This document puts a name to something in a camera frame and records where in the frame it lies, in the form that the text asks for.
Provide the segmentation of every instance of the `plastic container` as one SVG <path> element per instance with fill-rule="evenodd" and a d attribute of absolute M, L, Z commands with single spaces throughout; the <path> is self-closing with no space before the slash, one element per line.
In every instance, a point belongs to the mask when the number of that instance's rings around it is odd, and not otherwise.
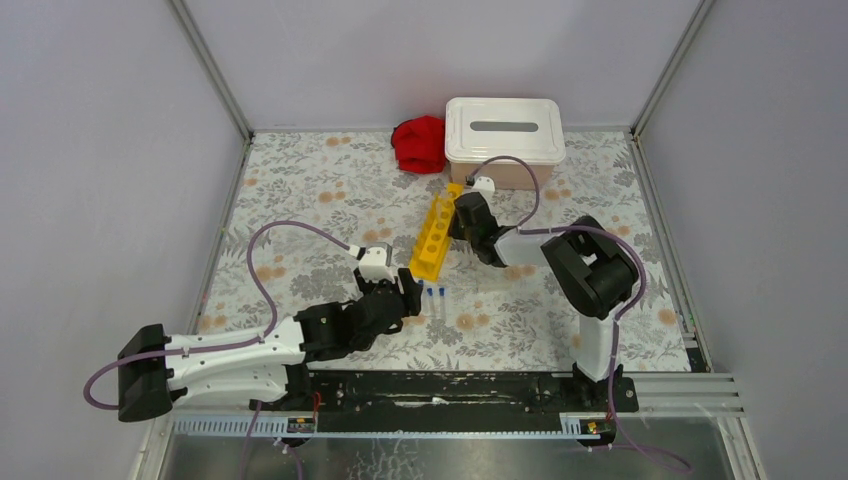
<path fill-rule="evenodd" d="M 553 100 L 457 97 L 448 102 L 445 156 L 451 181 L 464 184 L 478 165 L 498 155 L 518 157 L 533 169 L 539 186 L 565 159 L 559 107 Z M 481 171 L 496 188 L 532 190 L 533 180 L 518 163 L 495 161 Z"/>

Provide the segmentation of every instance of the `yellow test tube rack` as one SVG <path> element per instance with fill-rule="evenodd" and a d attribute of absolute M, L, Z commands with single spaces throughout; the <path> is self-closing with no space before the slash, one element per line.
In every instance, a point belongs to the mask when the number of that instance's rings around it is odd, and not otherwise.
<path fill-rule="evenodd" d="M 436 194 L 433 198 L 427 219 L 412 249 L 412 260 L 409 261 L 409 271 L 415 278 L 430 282 L 439 280 L 442 263 L 450 248 L 448 228 L 453 218 L 453 202 L 462 194 L 462 190 L 462 185 L 449 183 L 443 195 Z"/>

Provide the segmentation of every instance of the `floral pattern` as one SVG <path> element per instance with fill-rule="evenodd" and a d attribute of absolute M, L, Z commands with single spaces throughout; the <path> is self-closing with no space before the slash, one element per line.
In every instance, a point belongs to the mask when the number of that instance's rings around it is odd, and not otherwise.
<path fill-rule="evenodd" d="M 415 238 L 447 171 L 416 175 L 398 170 L 388 132 L 261 133 L 245 166 L 213 281 L 198 317 L 204 333 L 265 324 L 270 310 L 245 264 L 251 235 L 273 220 L 319 226 L 349 243 L 388 242 L 393 265 L 409 262 Z M 593 215 L 640 252 L 647 293 L 622 321 L 625 368 L 688 371 L 668 281 L 623 133 L 566 133 L 568 157 L 543 187 L 529 227 L 569 224 Z M 500 190 L 493 213 L 520 220 L 533 193 Z M 280 314 L 358 295 L 345 252 L 291 227 L 269 232 L 254 252 L 257 275 Z M 581 348 L 578 314 L 543 267 L 482 265 L 454 242 L 439 286 L 445 297 L 423 298 L 422 314 L 401 333 L 380 336 L 367 352 L 312 364 L 346 369 L 569 370 Z"/>

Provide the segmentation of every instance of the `gray floor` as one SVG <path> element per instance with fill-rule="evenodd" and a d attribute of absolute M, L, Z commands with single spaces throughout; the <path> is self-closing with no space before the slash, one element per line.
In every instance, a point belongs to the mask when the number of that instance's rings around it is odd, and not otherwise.
<path fill-rule="evenodd" d="M 709 419 L 627 419 L 639 443 L 668 448 L 695 466 L 690 479 L 732 478 L 718 428 Z M 243 440 L 176 436 L 163 479 L 233 480 Z M 559 440 L 315 439 L 298 448 L 306 479 L 672 479 L 629 451 L 587 454 Z M 297 478 L 291 455 L 268 439 L 252 442 L 247 479 Z"/>

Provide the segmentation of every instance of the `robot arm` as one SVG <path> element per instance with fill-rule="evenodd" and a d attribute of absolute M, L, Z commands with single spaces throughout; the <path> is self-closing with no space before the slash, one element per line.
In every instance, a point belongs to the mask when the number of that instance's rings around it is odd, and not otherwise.
<path fill-rule="evenodd" d="M 378 335 L 400 332 L 404 317 L 420 313 L 422 287 L 408 269 L 398 269 L 397 277 L 392 274 L 390 246 L 351 250 L 359 259 L 353 273 L 362 297 L 314 305 L 283 318 L 267 335 L 264 326 L 214 335 L 166 336 L 161 324 L 139 330 L 119 359 L 165 349 L 186 354 L 119 367 L 118 419 L 147 420 L 185 404 L 226 406 L 250 399 L 298 403 L 312 393 L 308 362 L 365 351 Z M 194 353 L 201 347 L 207 348 Z"/>
<path fill-rule="evenodd" d="M 450 235 L 471 244 L 486 265 L 539 265 L 550 267 L 568 301 L 580 313 L 581 348 L 575 353 L 575 374 L 591 382 L 609 375 L 613 320 L 610 311 L 630 298 L 638 270 L 612 240 L 590 231 L 524 234 L 502 226 L 489 210 L 494 183 L 478 177 L 472 191 L 456 201 Z M 572 224 L 603 230 L 597 220 L 584 216 Z"/>

